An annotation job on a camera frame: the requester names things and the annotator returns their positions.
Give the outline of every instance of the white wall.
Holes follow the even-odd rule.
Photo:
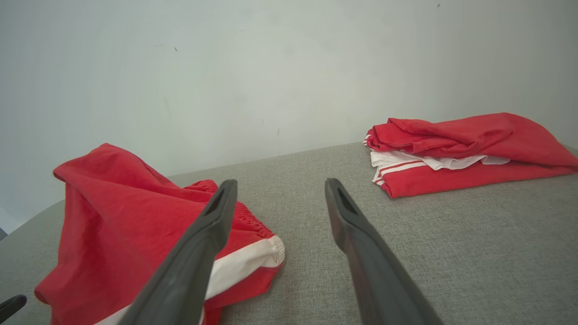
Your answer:
[[[61,200],[52,169],[103,142],[171,175],[361,141],[388,117],[508,111],[578,146],[577,13],[574,0],[0,0],[0,227]]]

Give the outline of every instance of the gray couch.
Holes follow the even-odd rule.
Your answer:
[[[359,324],[345,255],[331,236],[324,182],[338,178],[447,324],[578,319],[578,175],[390,199],[359,143],[171,177],[239,181],[239,200],[286,245],[271,289],[229,306],[221,324]],[[29,303],[6,324],[48,324],[34,287],[56,265],[64,203],[0,242],[0,301]]]

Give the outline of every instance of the folded clothing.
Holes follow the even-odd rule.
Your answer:
[[[464,158],[477,154],[525,163],[578,168],[578,160],[540,124],[510,113],[430,123],[389,119],[374,126],[367,147],[403,150],[429,157]]]
[[[578,171],[578,159],[541,125],[498,113],[430,123],[389,119],[364,140],[373,182],[392,198]]]

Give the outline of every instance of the fabric pile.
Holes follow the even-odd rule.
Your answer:
[[[58,264],[36,287],[53,325],[116,324],[195,221],[217,185],[180,188],[121,148],[104,144],[54,170],[66,183]],[[223,306],[269,289],[281,239],[237,202],[226,247],[210,274],[203,324]]]
[[[363,144],[377,168],[373,182],[391,198],[578,171],[578,159],[548,130],[510,113],[441,123],[388,119]]]

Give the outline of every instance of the red cloth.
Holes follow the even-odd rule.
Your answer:
[[[392,198],[435,193],[514,180],[546,178],[578,171],[578,159],[541,125],[498,113],[430,123],[389,119],[374,126],[364,141],[375,151],[403,150],[430,157],[477,154],[508,158],[503,165],[479,162],[458,170],[419,166],[385,173],[375,181]]]
[[[429,157],[464,158],[485,154],[549,166],[578,167],[578,160],[548,130],[510,113],[430,123],[389,119],[368,131],[375,151],[403,150]]]
[[[515,180],[546,178],[575,173],[569,167],[532,165],[511,161],[504,165],[483,165],[479,162],[464,169],[440,169],[420,166],[382,176],[381,188],[391,198],[411,197],[428,193],[467,189]]]
[[[54,175],[66,183],[58,264],[35,294],[51,305],[51,323],[59,325],[92,325],[129,305],[217,190],[212,180],[181,189],[108,144],[60,165]],[[273,236],[237,203],[217,259]],[[205,322],[217,324],[224,305],[266,292],[278,269],[260,267],[217,292],[206,301]]]

